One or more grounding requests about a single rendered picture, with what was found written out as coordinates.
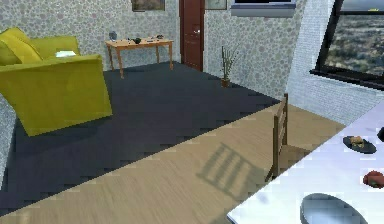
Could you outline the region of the black framed window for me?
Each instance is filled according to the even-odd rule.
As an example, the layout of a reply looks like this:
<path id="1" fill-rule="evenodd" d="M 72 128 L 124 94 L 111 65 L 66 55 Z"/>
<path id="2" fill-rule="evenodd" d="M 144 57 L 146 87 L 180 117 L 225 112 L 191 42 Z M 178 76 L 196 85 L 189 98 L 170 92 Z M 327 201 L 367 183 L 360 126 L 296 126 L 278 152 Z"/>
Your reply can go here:
<path id="1" fill-rule="evenodd" d="M 335 0 L 310 73 L 384 91 L 384 0 Z"/>

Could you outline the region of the framed pale picture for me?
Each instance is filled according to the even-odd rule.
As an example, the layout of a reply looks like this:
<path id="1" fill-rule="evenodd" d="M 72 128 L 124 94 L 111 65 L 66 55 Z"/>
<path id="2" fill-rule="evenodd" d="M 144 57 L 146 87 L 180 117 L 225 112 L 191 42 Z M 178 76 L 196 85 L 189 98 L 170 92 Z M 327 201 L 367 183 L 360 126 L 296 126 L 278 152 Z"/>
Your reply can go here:
<path id="1" fill-rule="evenodd" d="M 227 0 L 205 0 L 206 10 L 226 10 Z"/>

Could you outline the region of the wooden side table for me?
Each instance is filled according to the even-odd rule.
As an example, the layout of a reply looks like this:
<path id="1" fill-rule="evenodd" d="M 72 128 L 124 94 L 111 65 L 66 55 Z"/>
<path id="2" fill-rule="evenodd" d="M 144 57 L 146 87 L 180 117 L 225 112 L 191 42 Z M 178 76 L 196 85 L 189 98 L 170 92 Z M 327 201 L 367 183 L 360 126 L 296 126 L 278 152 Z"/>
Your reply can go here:
<path id="1" fill-rule="evenodd" d="M 156 54 L 156 60 L 157 63 L 160 63 L 160 56 L 159 56 L 159 47 L 160 46 L 166 46 L 168 48 L 168 56 L 169 56 L 169 68 L 173 69 L 173 41 L 169 39 L 142 39 L 140 44 L 135 44 L 133 40 L 116 40 L 116 42 L 113 42 L 111 40 L 108 40 L 105 42 L 108 56 L 110 60 L 110 66 L 111 69 L 114 70 L 114 63 L 113 63 L 113 57 L 112 57 L 112 50 L 115 50 L 117 61 L 118 61 L 118 67 L 119 67 L 119 73 L 120 77 L 124 78 L 124 69 L 123 69 L 123 62 L 121 58 L 121 52 L 123 50 L 134 50 L 134 49 L 140 49 L 140 48 L 155 48 L 155 54 Z"/>

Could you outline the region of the yellow sofa cushion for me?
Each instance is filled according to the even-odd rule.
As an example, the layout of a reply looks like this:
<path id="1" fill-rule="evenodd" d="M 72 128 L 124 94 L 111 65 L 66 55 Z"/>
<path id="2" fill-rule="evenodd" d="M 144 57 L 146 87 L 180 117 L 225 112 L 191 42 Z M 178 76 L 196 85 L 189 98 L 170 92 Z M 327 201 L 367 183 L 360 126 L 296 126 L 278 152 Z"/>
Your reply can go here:
<path id="1" fill-rule="evenodd" d="M 0 33 L 0 66 L 42 61 L 30 38 L 18 27 Z"/>

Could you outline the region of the yellow sofa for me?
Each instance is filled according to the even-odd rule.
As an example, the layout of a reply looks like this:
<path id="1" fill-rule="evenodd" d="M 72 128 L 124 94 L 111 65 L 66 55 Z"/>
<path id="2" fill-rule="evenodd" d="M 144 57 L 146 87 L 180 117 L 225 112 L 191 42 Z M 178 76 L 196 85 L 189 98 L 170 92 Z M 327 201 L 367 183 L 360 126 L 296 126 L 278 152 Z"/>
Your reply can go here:
<path id="1" fill-rule="evenodd" d="M 30 136 L 110 116 L 102 57 L 82 55 L 74 36 L 31 39 L 42 61 L 0 66 L 0 94 Z M 77 55 L 57 58 L 59 51 Z"/>

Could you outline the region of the framed landscape picture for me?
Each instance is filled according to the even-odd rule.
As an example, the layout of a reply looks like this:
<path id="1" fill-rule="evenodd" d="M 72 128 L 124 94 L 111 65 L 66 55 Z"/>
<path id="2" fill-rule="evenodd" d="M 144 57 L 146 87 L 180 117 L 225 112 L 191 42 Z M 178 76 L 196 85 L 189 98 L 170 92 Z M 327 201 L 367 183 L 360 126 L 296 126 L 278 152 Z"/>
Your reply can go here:
<path id="1" fill-rule="evenodd" d="M 164 11 L 165 0 L 131 0 L 135 12 Z"/>

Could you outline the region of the grey wall television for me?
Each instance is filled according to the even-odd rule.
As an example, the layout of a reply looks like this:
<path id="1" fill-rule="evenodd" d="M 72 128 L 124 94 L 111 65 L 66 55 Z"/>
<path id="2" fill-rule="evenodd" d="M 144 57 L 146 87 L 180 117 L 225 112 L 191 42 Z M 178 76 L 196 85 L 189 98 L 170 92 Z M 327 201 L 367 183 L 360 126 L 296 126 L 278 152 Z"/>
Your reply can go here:
<path id="1" fill-rule="evenodd" d="M 296 0 L 234 0 L 231 15 L 237 17 L 291 18 Z"/>

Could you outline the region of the grey bowl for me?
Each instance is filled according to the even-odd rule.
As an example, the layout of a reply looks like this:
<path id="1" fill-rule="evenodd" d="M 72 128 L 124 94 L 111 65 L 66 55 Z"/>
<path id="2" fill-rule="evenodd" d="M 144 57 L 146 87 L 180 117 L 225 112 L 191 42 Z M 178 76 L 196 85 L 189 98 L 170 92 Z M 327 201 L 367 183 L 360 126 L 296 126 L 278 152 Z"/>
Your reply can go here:
<path id="1" fill-rule="evenodd" d="M 302 224 L 368 224 L 354 207 L 323 193 L 312 193 L 303 198 L 300 221 Z"/>

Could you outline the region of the white dining table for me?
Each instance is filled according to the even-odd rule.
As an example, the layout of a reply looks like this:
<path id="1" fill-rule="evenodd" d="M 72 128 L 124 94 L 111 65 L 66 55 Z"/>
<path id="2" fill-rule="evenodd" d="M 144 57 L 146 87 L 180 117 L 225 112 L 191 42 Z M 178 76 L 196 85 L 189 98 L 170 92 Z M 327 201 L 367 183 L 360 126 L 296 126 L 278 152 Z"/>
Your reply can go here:
<path id="1" fill-rule="evenodd" d="M 312 193 L 335 196 L 353 206 L 368 224 L 384 224 L 384 188 L 363 183 L 375 170 L 384 174 L 384 101 L 337 133 L 227 214 L 234 224 L 301 224 L 302 199 Z M 347 148 L 346 136 L 361 136 L 374 154 Z"/>

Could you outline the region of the dark red room door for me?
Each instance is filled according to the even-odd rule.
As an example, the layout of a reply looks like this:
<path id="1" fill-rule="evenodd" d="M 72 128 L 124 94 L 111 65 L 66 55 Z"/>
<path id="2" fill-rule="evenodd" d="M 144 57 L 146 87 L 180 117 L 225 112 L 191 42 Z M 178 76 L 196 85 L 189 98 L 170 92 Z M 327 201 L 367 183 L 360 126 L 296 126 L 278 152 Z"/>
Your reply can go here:
<path id="1" fill-rule="evenodd" d="M 205 0 L 179 0 L 181 62 L 198 71 L 203 70 L 204 12 Z"/>

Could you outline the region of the black plate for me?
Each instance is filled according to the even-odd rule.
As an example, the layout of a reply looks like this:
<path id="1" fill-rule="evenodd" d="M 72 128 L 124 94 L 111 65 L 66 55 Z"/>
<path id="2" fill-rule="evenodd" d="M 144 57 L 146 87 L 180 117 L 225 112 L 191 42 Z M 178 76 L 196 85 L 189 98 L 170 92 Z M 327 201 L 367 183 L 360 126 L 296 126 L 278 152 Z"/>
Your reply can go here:
<path id="1" fill-rule="evenodd" d="M 343 138 L 343 143 L 347 148 L 362 154 L 374 154 L 376 152 L 376 147 L 371 142 L 363 139 L 361 136 L 360 137 L 364 140 L 364 146 L 353 146 L 350 142 L 351 137 L 353 136 L 346 136 Z"/>

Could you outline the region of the red food piece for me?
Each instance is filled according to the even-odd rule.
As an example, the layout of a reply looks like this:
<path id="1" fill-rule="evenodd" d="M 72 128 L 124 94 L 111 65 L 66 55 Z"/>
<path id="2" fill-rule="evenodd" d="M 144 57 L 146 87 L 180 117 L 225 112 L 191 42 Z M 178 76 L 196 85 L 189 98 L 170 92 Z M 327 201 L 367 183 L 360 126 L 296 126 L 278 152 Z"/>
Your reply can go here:
<path id="1" fill-rule="evenodd" d="M 384 187 L 384 174 L 372 170 L 364 176 L 363 183 L 373 188 L 381 189 Z"/>

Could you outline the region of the brown wooden chair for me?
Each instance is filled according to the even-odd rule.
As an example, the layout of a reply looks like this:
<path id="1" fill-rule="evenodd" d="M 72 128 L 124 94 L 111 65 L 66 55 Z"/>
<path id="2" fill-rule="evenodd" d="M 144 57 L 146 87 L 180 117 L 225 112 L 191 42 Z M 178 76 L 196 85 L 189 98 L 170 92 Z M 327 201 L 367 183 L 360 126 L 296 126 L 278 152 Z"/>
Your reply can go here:
<path id="1" fill-rule="evenodd" d="M 273 116 L 272 165 L 265 181 L 274 180 L 281 173 L 307 156 L 310 151 L 288 144 L 288 94 L 285 93 Z"/>

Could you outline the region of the potted house plant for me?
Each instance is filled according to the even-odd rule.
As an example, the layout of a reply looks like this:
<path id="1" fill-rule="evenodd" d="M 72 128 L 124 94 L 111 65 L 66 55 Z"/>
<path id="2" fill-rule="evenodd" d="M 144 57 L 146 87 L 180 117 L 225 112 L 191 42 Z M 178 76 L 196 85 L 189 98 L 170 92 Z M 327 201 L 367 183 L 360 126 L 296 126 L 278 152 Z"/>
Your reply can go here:
<path id="1" fill-rule="evenodd" d="M 237 49 L 226 49 L 225 47 L 221 48 L 221 57 L 222 57 L 222 72 L 223 77 L 221 78 L 221 86 L 227 88 L 230 83 L 230 74 L 232 67 L 236 60 L 238 59 L 239 52 Z"/>

